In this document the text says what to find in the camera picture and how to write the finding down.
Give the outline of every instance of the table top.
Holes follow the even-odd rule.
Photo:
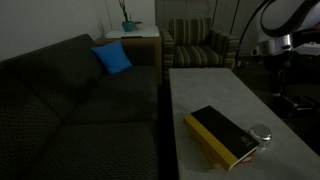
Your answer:
[[[320,179],[320,158],[237,76],[226,68],[169,69],[180,179]],[[227,172],[211,168],[183,117],[211,105],[241,128],[256,123],[272,131],[267,147],[258,147],[252,162]]]
[[[159,37],[159,29],[157,26],[144,26],[142,29],[133,30],[131,32],[125,32],[123,29],[115,29],[107,34],[105,38],[132,38],[132,37]]]

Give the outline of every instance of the armchair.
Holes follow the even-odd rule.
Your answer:
[[[239,39],[211,28],[210,18],[171,19],[162,36],[163,85],[169,68],[225,67],[233,69]]]

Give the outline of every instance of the yellow book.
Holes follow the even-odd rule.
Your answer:
[[[186,115],[183,122],[202,146],[212,167],[221,166],[230,171],[259,144],[211,106]]]

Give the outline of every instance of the blue pillow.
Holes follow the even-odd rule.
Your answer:
[[[121,72],[132,66],[124,53],[120,41],[115,41],[100,47],[93,47],[91,50],[98,56],[109,74]]]

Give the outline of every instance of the small round object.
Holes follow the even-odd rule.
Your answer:
[[[260,143],[259,146],[265,147],[271,142],[271,130],[263,124],[253,125],[249,133]]]

